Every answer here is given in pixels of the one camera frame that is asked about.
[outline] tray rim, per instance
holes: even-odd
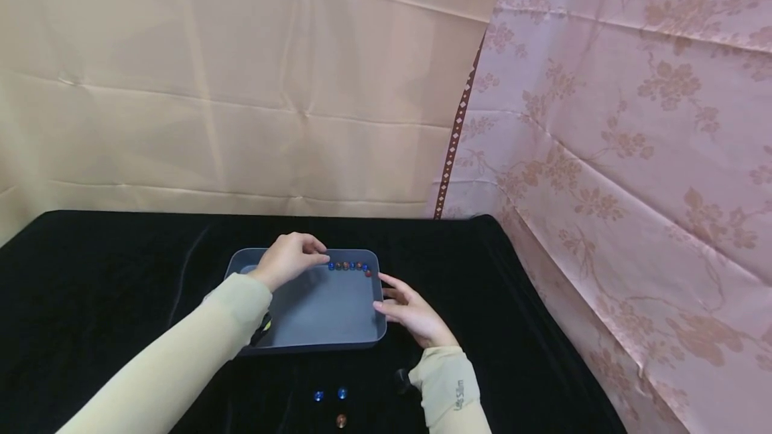
[[[230,259],[228,260],[228,267],[225,270],[225,275],[223,279],[230,277],[231,275],[242,275],[241,272],[238,271],[232,271],[231,265],[233,264],[233,258],[237,256],[240,252],[246,251],[246,250],[263,250],[266,251],[270,248],[270,246],[246,246],[245,248],[240,248],[239,250],[235,251],[233,255],[231,255]],[[361,252],[369,252],[372,253],[372,255],[375,257],[375,260],[378,262],[378,270],[381,268],[381,262],[378,260],[378,256],[376,253],[372,250],[369,250],[367,248],[327,248],[327,251],[361,251]],[[381,295],[380,295],[380,301],[384,301],[383,296],[383,288],[381,287]],[[366,342],[366,343],[357,343],[357,342],[340,342],[336,344],[310,344],[309,346],[313,346],[311,348],[304,348],[299,346],[286,346],[286,347],[275,347],[275,348],[259,348],[257,346],[245,346],[239,351],[237,354],[238,356],[243,355],[270,355],[270,354],[280,354],[280,353],[302,353],[302,352],[329,352],[329,351],[336,351],[336,350],[362,350],[365,348],[371,348],[375,347],[378,342],[380,342],[385,336],[386,332],[388,331],[388,321],[385,320],[384,317],[384,324],[385,328],[383,329],[383,332],[381,332],[380,336],[377,336],[374,341]]]

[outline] pink floral curtain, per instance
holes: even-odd
[[[630,432],[770,432],[772,0],[498,0],[473,74],[435,215],[497,217]]]

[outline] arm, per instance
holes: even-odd
[[[326,263],[311,235],[281,235],[248,275],[231,275],[201,305],[126,364],[59,434],[164,434],[225,362],[249,343],[272,292]]]
[[[461,347],[426,349],[410,372],[410,382],[421,390],[430,434],[491,432],[480,405],[477,377]]]
[[[384,288],[390,299],[375,302],[375,310],[385,314],[387,321],[405,326],[425,349],[421,362],[410,372],[410,382],[421,390],[430,434],[490,433],[479,402],[477,377],[456,337],[407,283],[384,273],[378,276],[393,288]]]

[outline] table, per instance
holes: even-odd
[[[446,320],[474,364],[493,433],[624,432],[550,317],[496,220],[56,211],[0,248],[0,432],[51,433],[222,281],[233,253],[283,232],[377,253]],[[393,374],[420,349],[399,326],[376,347],[237,358],[174,433],[425,433]],[[345,401],[335,392],[348,388]],[[326,398],[315,403],[315,390]]]

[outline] arm sleeve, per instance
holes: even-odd
[[[427,348],[411,370],[430,434],[490,433],[472,363],[461,347]]]
[[[231,275],[102,387],[60,434],[166,434],[263,321],[272,295]]]

